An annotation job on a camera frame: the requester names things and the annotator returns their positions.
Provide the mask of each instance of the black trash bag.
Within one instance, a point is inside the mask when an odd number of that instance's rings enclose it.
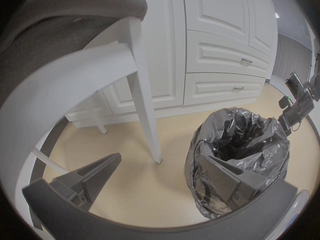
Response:
[[[289,147],[286,134],[275,118],[264,119],[236,107],[210,114],[194,133],[184,168],[186,182],[200,213],[215,219],[231,212],[202,169],[200,154],[263,175],[269,186],[276,178],[286,177]]]

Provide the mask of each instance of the white drawer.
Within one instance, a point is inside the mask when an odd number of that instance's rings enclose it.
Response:
[[[265,79],[262,77],[223,74],[186,74],[184,105],[227,100],[246,99],[259,96]]]
[[[233,73],[267,77],[270,57],[237,40],[187,31],[187,73]]]

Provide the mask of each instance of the floor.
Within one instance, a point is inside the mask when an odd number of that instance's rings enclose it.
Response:
[[[283,94],[265,84],[252,104],[244,105],[262,117],[278,118]],[[139,122],[77,129],[69,123],[54,146],[50,158],[75,170],[106,155],[119,152],[122,162],[103,187],[90,212],[100,217],[143,227],[177,227],[207,219],[197,210],[185,182],[183,169],[194,131],[213,111],[157,119],[163,160],[153,161]],[[290,140],[286,181],[311,194],[318,182],[320,147],[306,119]],[[60,174],[46,167],[43,178],[50,182]]]

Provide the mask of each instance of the chair leg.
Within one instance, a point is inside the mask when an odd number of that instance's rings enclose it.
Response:
[[[152,105],[151,87],[148,76],[146,54],[142,40],[141,21],[138,18],[127,19],[128,27],[122,29],[122,35],[118,41],[127,42],[132,52],[137,72],[127,76],[134,105],[136,107],[140,123],[146,141],[151,150],[155,162],[162,160],[155,111]]]
[[[62,173],[67,174],[70,171],[66,170],[62,166],[58,165],[54,161],[52,161],[49,157],[47,157],[44,153],[42,153],[40,150],[38,150],[36,147],[33,148],[32,153],[39,158],[42,162],[44,162],[46,165],[50,166],[52,169]]]
[[[96,116],[96,114],[94,113],[94,110],[91,106],[91,103],[90,103],[90,98],[89,99],[86,99],[84,102],[83,102],[86,110],[89,112],[90,114],[90,117],[94,120],[94,122],[97,124],[99,130],[102,132],[102,134],[106,134],[107,130],[106,128],[104,128],[103,124],[101,123],[100,119]]]

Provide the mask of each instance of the drawer handle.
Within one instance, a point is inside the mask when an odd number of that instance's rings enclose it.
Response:
[[[241,61],[242,61],[242,62],[249,62],[249,63],[252,63],[252,60],[248,60],[248,59],[246,59],[246,58],[242,58],[242,59],[241,59]]]

